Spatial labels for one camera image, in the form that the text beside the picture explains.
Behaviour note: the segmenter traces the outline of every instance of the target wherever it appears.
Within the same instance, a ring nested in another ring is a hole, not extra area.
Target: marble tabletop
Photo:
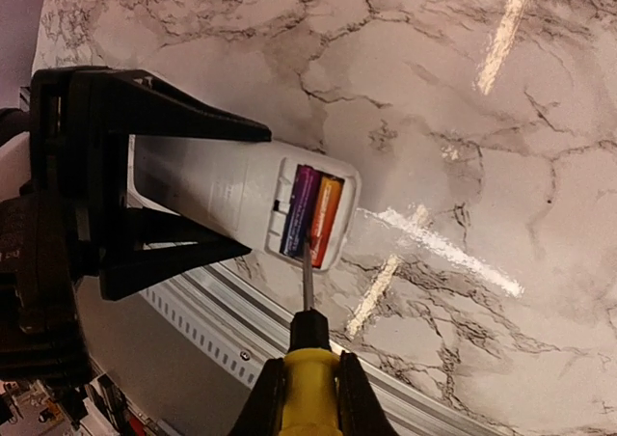
[[[617,432],[617,0],[44,0],[36,68],[144,68],[363,191],[318,308],[510,435]],[[228,262],[301,307],[300,273]]]

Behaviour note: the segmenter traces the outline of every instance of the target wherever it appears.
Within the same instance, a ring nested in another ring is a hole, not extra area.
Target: screwdriver handle
[[[338,356],[306,348],[288,353],[283,361],[285,404],[279,436],[342,436],[335,382]]]

